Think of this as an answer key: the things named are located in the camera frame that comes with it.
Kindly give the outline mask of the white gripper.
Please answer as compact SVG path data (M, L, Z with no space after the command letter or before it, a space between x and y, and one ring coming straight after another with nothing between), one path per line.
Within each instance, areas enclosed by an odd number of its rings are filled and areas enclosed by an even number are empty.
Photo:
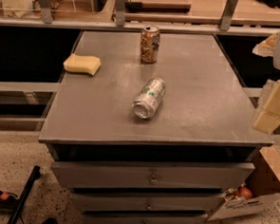
M260 44L256 44L252 53L260 57L273 56L273 65L280 70L280 32L273 33ZM280 80L277 82L267 80L253 115L252 127L263 133L272 133L279 125Z

